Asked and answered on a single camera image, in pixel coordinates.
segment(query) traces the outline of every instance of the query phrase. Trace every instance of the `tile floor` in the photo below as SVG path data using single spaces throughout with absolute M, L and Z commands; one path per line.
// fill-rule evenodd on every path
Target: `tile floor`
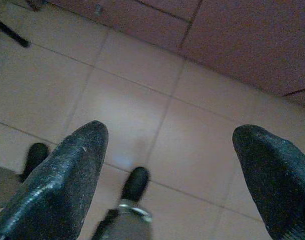
M 142 204 L 154 239 L 268 240 L 232 145 L 257 124 L 305 153 L 305 109 L 52 5 L 7 3 L 0 19 L 0 166 L 20 173 L 27 148 L 52 148 L 97 119 L 109 146 L 79 239 L 114 207 L 128 172 L 146 166 Z

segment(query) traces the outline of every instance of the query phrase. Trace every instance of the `floor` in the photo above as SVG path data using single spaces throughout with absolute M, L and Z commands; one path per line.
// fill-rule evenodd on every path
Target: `floor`
M 20 173 L 28 147 L 52 149 L 79 126 L 109 129 L 105 164 L 80 240 L 113 208 L 129 171 L 146 166 L 142 200 L 154 239 L 268 240 L 231 141 L 257 124 L 305 153 L 305 109 L 52 5 L 7 3 L 0 19 L 0 166 Z

